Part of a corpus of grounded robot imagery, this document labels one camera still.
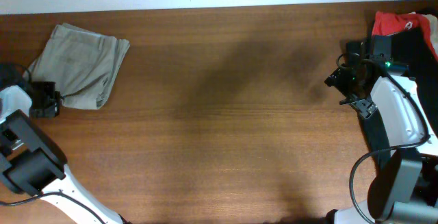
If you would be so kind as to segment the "khaki green shorts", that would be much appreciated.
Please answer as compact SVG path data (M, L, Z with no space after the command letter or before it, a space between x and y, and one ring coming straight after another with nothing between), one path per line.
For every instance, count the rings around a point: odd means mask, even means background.
M30 75L37 82L55 82L63 106L98 110L109 99L129 48L126 39L63 23L29 66Z

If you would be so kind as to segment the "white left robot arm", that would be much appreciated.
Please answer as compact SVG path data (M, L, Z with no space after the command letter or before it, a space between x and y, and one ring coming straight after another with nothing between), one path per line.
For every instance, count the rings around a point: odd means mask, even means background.
M2 201L1 206L42 200L76 223L127 223L79 183L64 152L32 123L31 105L21 86L1 88L1 183L16 194L29 195L20 201Z

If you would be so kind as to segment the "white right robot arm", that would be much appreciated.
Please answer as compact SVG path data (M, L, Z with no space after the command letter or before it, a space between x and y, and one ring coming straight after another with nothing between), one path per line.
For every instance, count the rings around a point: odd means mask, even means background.
M328 214L329 223L436 223L437 136L405 64L364 60L340 64L325 83L345 96L363 119L377 118L379 134L349 176L352 207ZM383 157L365 201L355 196L355 174L371 157Z

